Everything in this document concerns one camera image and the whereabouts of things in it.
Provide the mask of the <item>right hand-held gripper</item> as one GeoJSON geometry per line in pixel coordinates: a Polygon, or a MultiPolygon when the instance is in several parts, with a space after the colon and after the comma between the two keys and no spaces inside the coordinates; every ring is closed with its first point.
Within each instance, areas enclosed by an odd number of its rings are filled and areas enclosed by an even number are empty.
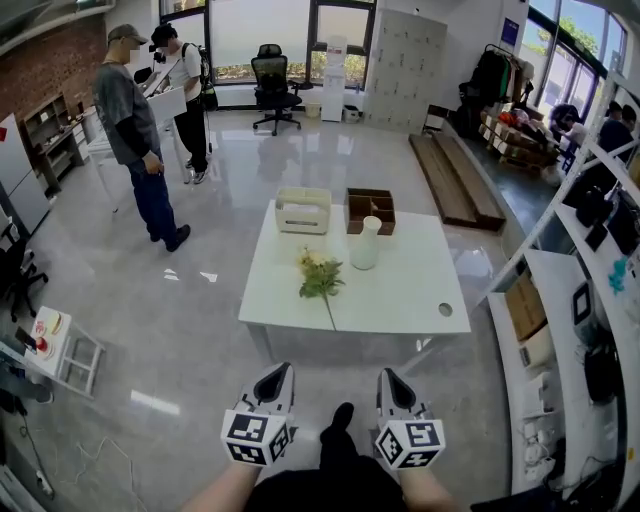
{"type": "Polygon", "coordinates": [[[392,409],[392,413],[378,420],[375,447],[392,471],[427,468],[445,449],[443,423],[433,416],[414,384],[391,368],[378,376],[376,408],[392,409]]]}

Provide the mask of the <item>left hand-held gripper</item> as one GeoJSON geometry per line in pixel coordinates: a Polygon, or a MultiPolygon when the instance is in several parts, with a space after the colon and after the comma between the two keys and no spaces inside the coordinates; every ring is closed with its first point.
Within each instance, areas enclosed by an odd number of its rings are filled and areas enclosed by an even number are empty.
{"type": "Polygon", "coordinates": [[[234,408],[225,411],[220,434],[232,462],[267,468],[285,456],[293,444],[294,385],[294,368],[283,362],[243,387],[234,408]]]}

